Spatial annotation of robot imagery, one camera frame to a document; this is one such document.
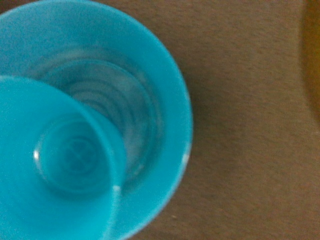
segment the brown surface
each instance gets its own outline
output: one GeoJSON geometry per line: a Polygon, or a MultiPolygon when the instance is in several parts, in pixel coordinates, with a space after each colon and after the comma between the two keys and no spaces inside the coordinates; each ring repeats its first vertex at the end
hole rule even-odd
{"type": "MultiPolygon", "coordinates": [[[[0,10],[26,2],[0,0],[0,10]]],[[[163,41],[194,110],[185,177],[132,239],[320,239],[320,127],[300,64],[304,2],[100,2],[163,41]]]]}

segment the yellow object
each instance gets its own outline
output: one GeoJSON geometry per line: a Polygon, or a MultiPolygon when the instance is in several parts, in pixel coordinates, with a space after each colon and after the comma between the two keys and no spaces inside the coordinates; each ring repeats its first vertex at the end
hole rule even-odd
{"type": "Polygon", "coordinates": [[[302,23],[302,66],[310,100],[320,120],[320,1],[308,0],[302,23]]]}

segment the brown fabric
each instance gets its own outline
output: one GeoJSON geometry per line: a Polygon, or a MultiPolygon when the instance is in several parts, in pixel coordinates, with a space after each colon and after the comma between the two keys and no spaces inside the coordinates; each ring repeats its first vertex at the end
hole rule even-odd
{"type": "MultiPolygon", "coordinates": [[[[0,11],[26,2],[0,0],[0,11]]],[[[300,63],[304,1],[100,2],[163,41],[194,111],[183,181],[132,239],[320,239],[320,126],[300,63]]]]}

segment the turquoise cup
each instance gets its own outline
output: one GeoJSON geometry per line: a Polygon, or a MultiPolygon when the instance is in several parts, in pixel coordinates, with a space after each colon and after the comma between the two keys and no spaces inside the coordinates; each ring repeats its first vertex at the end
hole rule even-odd
{"type": "Polygon", "coordinates": [[[131,237],[168,203],[190,155],[192,109],[174,59],[141,23],[89,0],[43,0],[5,12],[0,36],[0,75],[46,83],[119,131],[126,161],[106,239],[131,237]]]}
{"type": "Polygon", "coordinates": [[[0,109],[0,238],[109,239],[126,161],[115,126],[22,77],[0,77],[0,109]]]}

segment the blue plastic cup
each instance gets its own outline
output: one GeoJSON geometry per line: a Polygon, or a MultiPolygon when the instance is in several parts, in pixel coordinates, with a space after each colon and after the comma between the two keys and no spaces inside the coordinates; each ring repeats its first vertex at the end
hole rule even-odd
{"type": "Polygon", "coordinates": [[[10,10],[0,36],[0,74],[54,86],[119,130],[125,183],[110,238],[143,228],[175,192],[192,142],[189,94],[167,49],[132,17],[88,0],[10,10]]]}
{"type": "Polygon", "coordinates": [[[109,239],[126,160],[114,125],[21,77],[0,77],[0,109],[0,239],[109,239]]]}

